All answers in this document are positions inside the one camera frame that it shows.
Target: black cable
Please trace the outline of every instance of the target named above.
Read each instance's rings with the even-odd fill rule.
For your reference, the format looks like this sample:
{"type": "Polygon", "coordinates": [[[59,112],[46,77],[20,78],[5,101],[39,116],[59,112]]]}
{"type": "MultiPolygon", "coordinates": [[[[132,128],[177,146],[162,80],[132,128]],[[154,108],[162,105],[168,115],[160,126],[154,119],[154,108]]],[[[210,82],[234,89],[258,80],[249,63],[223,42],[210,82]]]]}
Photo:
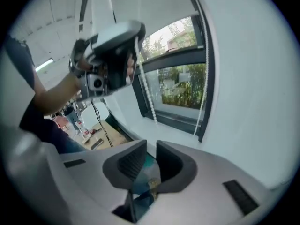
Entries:
{"type": "Polygon", "coordinates": [[[55,22],[54,15],[53,15],[53,11],[52,11],[52,4],[51,4],[51,0],[49,0],[49,3],[50,3],[50,10],[51,10],[51,14],[52,14],[53,22],[55,22]]]}
{"type": "Polygon", "coordinates": [[[96,108],[96,106],[95,106],[95,104],[94,104],[94,102],[93,102],[92,100],[90,101],[90,103],[92,104],[92,106],[93,106],[93,108],[94,108],[94,111],[95,111],[95,114],[96,114],[96,116],[97,116],[98,122],[100,123],[100,125],[101,125],[101,127],[102,127],[102,129],[103,129],[103,131],[104,131],[104,133],[105,133],[105,135],[106,135],[106,138],[107,138],[107,140],[108,140],[110,146],[113,147],[113,144],[112,144],[111,140],[109,139],[108,134],[107,134],[107,132],[106,132],[104,126],[103,126],[102,123],[101,123],[99,110],[96,108]]]}

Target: ceiling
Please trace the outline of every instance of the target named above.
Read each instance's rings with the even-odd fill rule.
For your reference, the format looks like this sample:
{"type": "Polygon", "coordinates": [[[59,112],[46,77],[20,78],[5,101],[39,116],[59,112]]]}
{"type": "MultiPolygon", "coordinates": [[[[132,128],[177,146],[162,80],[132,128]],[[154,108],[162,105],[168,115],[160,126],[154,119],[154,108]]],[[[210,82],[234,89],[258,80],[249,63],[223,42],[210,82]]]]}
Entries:
{"type": "Polygon", "coordinates": [[[52,58],[54,63],[38,76],[46,89],[68,73],[68,60],[78,38],[91,36],[91,0],[87,0],[84,20],[80,20],[83,0],[31,0],[17,18],[10,34],[26,40],[36,67],[52,58]]]}

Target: person in background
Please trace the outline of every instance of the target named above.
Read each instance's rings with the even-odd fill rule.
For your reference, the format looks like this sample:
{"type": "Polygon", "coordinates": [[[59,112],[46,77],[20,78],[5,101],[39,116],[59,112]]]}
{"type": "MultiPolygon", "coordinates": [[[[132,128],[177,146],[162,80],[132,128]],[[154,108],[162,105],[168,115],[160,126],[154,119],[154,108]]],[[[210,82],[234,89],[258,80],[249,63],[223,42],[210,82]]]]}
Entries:
{"type": "Polygon", "coordinates": [[[75,124],[75,122],[80,122],[80,121],[79,121],[71,103],[68,102],[67,105],[64,106],[62,110],[63,110],[66,118],[68,119],[68,121],[70,123],[72,123],[73,127],[75,128],[76,134],[79,134],[80,130],[79,130],[78,126],[75,124]]]}
{"type": "Polygon", "coordinates": [[[55,116],[56,116],[56,117],[57,117],[57,116],[61,116],[61,117],[62,117],[62,114],[61,114],[60,111],[57,111],[57,112],[55,113],[55,116]]]}
{"type": "MultiPolygon", "coordinates": [[[[35,92],[35,96],[22,117],[20,128],[35,134],[43,142],[52,143],[59,154],[84,151],[85,148],[69,138],[68,134],[59,129],[54,121],[44,118],[44,116],[56,113],[78,93],[80,88],[78,78],[69,73],[55,87],[46,90],[38,77],[26,43],[8,35],[4,42],[4,49],[20,75],[35,92]]],[[[133,74],[134,64],[131,55],[127,61],[127,76],[133,74]]],[[[86,71],[92,69],[84,57],[81,57],[78,66],[86,71]]]]}
{"type": "Polygon", "coordinates": [[[80,108],[79,108],[79,106],[77,105],[76,102],[73,103],[73,108],[74,108],[74,111],[77,114],[77,117],[80,118],[81,117],[81,111],[80,111],[80,108]]]}
{"type": "MultiPolygon", "coordinates": [[[[80,99],[80,98],[81,98],[81,91],[79,91],[79,92],[76,94],[75,97],[76,97],[76,100],[80,99]]],[[[78,102],[78,101],[76,101],[76,105],[77,105],[77,107],[80,108],[81,112],[84,111],[85,107],[84,107],[83,102],[78,102]]]]}

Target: green foliage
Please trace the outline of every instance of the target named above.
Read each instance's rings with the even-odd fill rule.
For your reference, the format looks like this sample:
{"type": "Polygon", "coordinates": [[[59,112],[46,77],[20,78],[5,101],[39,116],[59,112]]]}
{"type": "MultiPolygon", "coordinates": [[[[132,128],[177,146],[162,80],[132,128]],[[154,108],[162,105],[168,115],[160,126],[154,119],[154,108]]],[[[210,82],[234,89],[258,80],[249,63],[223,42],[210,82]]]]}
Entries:
{"type": "Polygon", "coordinates": [[[177,86],[178,88],[183,88],[183,92],[177,95],[169,95],[167,92],[164,93],[162,91],[162,101],[164,104],[199,109],[204,90],[206,64],[191,64],[186,66],[190,72],[191,79],[189,82],[181,82],[177,86]]]}
{"type": "MultiPolygon", "coordinates": [[[[183,32],[179,32],[177,23],[168,25],[168,29],[173,36],[173,42],[176,43],[177,48],[196,45],[197,42],[191,18],[181,19],[180,22],[184,27],[183,32]]],[[[143,57],[145,59],[153,58],[166,52],[161,44],[162,39],[160,37],[154,43],[150,42],[150,37],[144,40],[143,57]]],[[[159,70],[158,80],[161,85],[163,103],[199,109],[203,97],[205,73],[206,64],[190,64],[159,70]],[[183,68],[185,72],[190,73],[190,81],[179,83],[179,74],[183,72],[183,68]],[[164,81],[169,79],[175,81],[176,86],[173,89],[164,88],[164,81]]]]}
{"type": "Polygon", "coordinates": [[[153,44],[150,43],[150,37],[145,38],[143,42],[143,50],[146,59],[153,58],[165,53],[165,48],[161,44],[162,36],[155,40],[153,44]]]}

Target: black shirt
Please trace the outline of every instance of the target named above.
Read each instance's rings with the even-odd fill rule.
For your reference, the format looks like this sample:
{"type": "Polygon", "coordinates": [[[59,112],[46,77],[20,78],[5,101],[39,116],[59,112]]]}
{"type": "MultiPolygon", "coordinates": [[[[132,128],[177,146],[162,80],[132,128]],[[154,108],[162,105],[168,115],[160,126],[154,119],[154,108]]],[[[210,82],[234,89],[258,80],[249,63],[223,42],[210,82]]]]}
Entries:
{"type": "Polygon", "coordinates": [[[73,111],[73,108],[72,108],[71,104],[69,104],[68,106],[64,107],[62,110],[63,110],[65,116],[67,116],[73,111]]]}
{"type": "MultiPolygon", "coordinates": [[[[18,72],[34,89],[33,62],[28,46],[8,36],[4,47],[18,72]]],[[[43,142],[52,143],[59,153],[63,151],[68,137],[67,133],[59,129],[54,121],[44,119],[43,113],[37,109],[33,100],[22,117],[20,128],[34,133],[43,142]]]]}

